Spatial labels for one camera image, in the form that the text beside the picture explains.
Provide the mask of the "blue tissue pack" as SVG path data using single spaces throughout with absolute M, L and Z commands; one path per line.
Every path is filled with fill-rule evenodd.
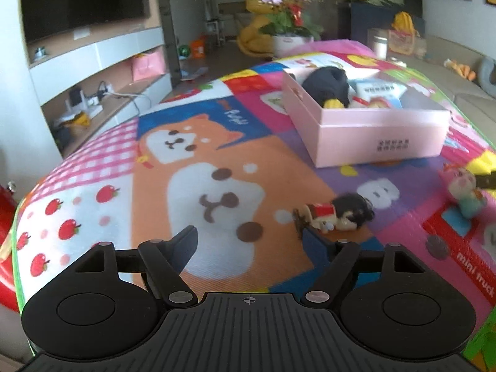
M 373 97 L 383 97 L 390 109 L 401 109 L 401 97 L 408 91 L 407 86 L 395 82 L 386 82 L 377 78 L 366 78 L 350 82 L 352 97 L 358 96 L 370 101 Z

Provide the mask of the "yellow bear plush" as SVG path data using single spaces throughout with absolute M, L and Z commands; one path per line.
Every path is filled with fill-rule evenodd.
M 273 42 L 270 34 L 260 28 L 270 24 L 269 16 L 277 12 L 277 6 L 261 0 L 246 0 L 246 10 L 252 14 L 250 23 L 243 27 L 236 39 L 241 52 L 259 58 L 273 57 Z

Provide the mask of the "pink cardboard box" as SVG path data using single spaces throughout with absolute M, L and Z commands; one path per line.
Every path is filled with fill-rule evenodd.
M 313 68 L 286 70 L 281 103 L 318 168 L 435 157 L 449 110 L 408 87 L 401 108 L 323 109 L 300 82 Z

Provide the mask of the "orange paper bag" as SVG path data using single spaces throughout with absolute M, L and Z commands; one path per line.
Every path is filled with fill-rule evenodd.
M 191 57 L 193 59 L 204 59 L 206 56 L 205 53 L 205 39 L 199 38 L 195 39 L 190 44 L 191 49 Z

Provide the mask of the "white wood TV cabinet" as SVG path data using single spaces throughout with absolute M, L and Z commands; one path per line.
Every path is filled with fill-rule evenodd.
M 54 166 L 61 156 L 41 108 L 70 86 L 131 56 L 162 45 L 157 0 L 148 0 L 150 15 L 122 24 L 97 25 L 89 35 L 62 38 L 69 51 L 45 43 L 48 56 L 31 64 L 21 20 L 21 0 L 1 0 L 1 152 L 10 172 L 22 176 L 18 160 Z

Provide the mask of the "red cartoon gift bag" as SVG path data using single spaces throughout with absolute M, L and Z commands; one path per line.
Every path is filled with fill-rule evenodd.
M 416 33 L 410 34 L 403 31 L 390 29 L 387 32 L 387 47 L 392 53 L 412 55 L 414 53 Z

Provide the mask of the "purple orchid flower pot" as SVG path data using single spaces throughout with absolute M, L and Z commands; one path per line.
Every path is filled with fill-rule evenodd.
M 255 0 L 265 10 L 268 23 L 261 34 L 272 37 L 274 56 L 284 57 L 301 45 L 319 41 L 323 28 L 308 13 L 308 6 L 321 0 Z

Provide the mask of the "yellow pudding toy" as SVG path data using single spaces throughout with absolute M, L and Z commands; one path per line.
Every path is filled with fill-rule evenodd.
M 324 109 L 344 109 L 346 106 L 337 98 L 327 99 L 324 104 Z

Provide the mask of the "grey neck pillow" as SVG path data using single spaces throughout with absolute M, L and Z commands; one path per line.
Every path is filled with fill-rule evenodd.
M 495 60 L 486 56 L 478 67 L 477 82 L 489 96 L 496 98 Z

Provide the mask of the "pink gift bag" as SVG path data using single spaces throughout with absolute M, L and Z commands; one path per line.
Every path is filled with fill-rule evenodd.
M 166 74 L 166 61 L 161 48 L 140 53 L 131 59 L 133 81 L 139 82 Z

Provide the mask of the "dark fish tank cabinet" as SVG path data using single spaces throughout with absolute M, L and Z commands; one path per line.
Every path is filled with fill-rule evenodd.
M 390 29 L 397 14 L 407 13 L 419 35 L 425 34 L 423 0 L 328 0 L 333 39 L 366 44 L 370 29 Z

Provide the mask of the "black hair doll figure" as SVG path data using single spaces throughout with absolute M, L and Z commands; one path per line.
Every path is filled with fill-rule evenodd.
M 293 221 L 300 238 L 305 228 L 313 228 L 323 234 L 355 231 L 374 218 L 374 206 L 358 193 L 346 193 L 330 201 L 293 209 Z

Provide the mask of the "black plush toy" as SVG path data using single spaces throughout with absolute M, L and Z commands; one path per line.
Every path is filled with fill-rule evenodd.
M 302 83 L 303 89 L 318 103 L 322 109 L 327 99 L 339 99 L 347 109 L 349 100 L 349 83 L 346 72 L 338 67 L 326 66 L 313 71 Z

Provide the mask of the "white thermos cup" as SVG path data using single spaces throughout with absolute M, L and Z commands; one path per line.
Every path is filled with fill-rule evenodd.
M 372 49 L 378 59 L 385 60 L 388 57 L 388 38 L 375 34 L 372 36 Z

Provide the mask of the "pink green plush doll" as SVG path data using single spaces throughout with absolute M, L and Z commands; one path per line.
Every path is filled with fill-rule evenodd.
M 457 204 L 464 218 L 472 219 L 483 211 L 488 199 L 477 187 L 476 176 L 462 166 L 444 164 L 440 178 L 450 200 Z

